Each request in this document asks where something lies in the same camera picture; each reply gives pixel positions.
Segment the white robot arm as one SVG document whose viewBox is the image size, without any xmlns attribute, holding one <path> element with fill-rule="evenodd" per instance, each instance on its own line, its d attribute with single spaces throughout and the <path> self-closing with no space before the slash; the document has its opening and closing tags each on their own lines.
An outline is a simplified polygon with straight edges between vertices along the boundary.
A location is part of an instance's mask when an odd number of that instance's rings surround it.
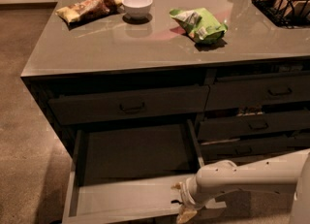
<svg viewBox="0 0 310 224">
<path fill-rule="evenodd" d="M 189 222 L 215 198 L 235 191 L 294 196 L 289 224 L 310 223 L 310 150 L 305 149 L 242 166 L 223 160 L 201 167 L 174 186 L 181 205 L 177 224 Z"/>
</svg>

